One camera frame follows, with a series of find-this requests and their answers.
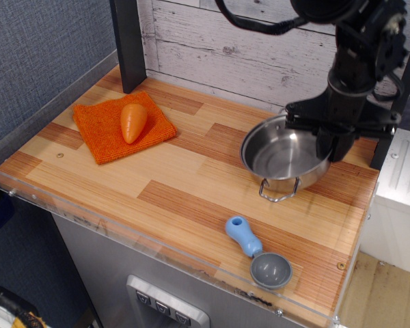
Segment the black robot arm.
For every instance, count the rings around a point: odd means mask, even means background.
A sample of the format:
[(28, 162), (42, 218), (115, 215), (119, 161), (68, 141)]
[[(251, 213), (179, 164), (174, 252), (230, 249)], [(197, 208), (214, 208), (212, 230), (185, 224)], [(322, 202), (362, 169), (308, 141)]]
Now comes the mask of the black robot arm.
[(316, 151), (341, 161), (361, 136), (385, 138), (401, 115), (368, 100), (399, 98), (404, 92), (394, 70), (407, 56), (404, 1), (293, 1), (301, 18), (336, 27), (337, 51), (325, 91), (286, 105), (286, 126), (311, 131)]

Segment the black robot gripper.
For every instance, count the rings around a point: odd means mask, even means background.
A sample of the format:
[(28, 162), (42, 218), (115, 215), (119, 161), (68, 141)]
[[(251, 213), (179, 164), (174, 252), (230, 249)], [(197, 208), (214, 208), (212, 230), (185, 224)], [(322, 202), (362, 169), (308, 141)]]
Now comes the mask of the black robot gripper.
[(387, 138), (400, 124), (401, 115), (370, 102), (369, 93), (330, 83), (314, 98), (287, 104), (286, 127), (313, 132), (317, 157), (341, 161), (357, 137)]

